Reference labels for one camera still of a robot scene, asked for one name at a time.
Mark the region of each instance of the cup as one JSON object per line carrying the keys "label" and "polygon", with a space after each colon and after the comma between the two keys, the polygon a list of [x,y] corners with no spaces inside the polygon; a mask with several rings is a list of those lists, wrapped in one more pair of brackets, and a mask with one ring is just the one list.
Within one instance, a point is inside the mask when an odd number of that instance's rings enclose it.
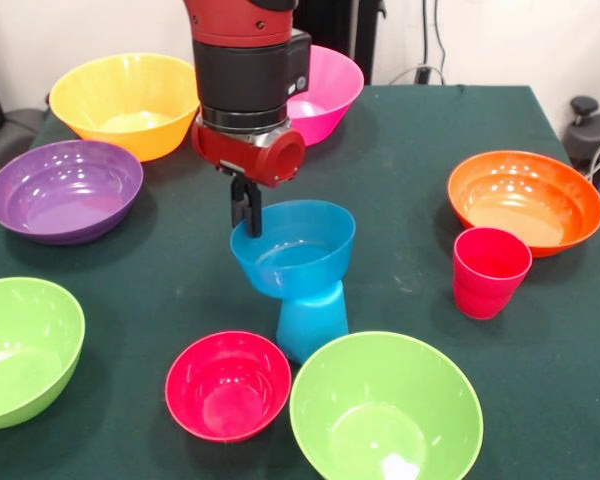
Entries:
{"label": "cup", "polygon": [[276,343],[290,360],[300,365],[323,345],[348,334],[341,281],[318,295],[282,302]]}
{"label": "cup", "polygon": [[475,227],[453,246],[456,306],[474,320],[491,320],[509,303],[531,268],[531,250],[505,230]]}

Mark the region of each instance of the blue cup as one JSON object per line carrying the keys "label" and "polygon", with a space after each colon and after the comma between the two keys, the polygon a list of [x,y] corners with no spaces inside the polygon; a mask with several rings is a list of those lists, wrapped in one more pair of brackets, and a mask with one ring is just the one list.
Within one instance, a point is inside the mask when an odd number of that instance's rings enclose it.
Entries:
{"label": "blue cup", "polygon": [[302,365],[320,347],[348,334],[342,282],[319,295],[282,302],[276,343],[296,363]]}
{"label": "blue cup", "polygon": [[261,237],[249,237],[244,222],[231,234],[231,251],[253,287],[283,300],[277,342],[298,363],[349,331],[341,280],[355,231],[345,208],[294,200],[262,210]]}

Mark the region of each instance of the table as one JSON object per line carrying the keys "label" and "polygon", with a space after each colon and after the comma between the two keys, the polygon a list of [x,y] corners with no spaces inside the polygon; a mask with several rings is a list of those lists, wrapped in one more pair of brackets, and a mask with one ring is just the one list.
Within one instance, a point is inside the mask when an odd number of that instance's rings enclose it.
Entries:
{"label": "table", "polygon": [[[36,144],[66,138],[51,116]],[[455,164],[489,149],[566,159],[526,87],[370,87],[309,150],[297,179],[263,200],[323,198],[353,212],[351,330],[415,336],[467,374],[485,419],[468,478],[600,480],[600,232],[537,260],[491,322],[453,305],[450,251],[461,226],[446,181]],[[164,380],[178,353],[219,330],[273,338],[279,303],[255,292],[231,256],[227,177],[188,139],[145,172],[129,216],[94,243],[37,245],[0,227],[0,277],[57,282],[87,320],[66,390],[39,417],[0,431],[0,479],[318,478],[288,408],[229,446],[200,441],[169,416]]]}

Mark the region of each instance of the green bowl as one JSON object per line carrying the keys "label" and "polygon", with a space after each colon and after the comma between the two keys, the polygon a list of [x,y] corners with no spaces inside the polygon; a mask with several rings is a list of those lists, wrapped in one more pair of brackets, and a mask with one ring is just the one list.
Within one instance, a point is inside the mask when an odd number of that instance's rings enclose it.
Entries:
{"label": "green bowl", "polygon": [[64,288],[0,279],[0,428],[29,420],[57,398],[83,340],[82,309]]}
{"label": "green bowl", "polygon": [[296,377],[290,412],[300,449],[331,480],[457,480],[482,445],[480,403],[462,371],[396,333],[322,347]]}

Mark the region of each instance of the yellow bowl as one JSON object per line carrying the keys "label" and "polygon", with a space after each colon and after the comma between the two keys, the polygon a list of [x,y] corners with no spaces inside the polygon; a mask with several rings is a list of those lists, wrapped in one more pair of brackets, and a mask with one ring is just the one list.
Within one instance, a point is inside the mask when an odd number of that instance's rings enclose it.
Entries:
{"label": "yellow bowl", "polygon": [[140,161],[175,150],[198,108],[193,66],[153,53],[81,65],[51,90],[51,111],[85,140],[126,148]]}

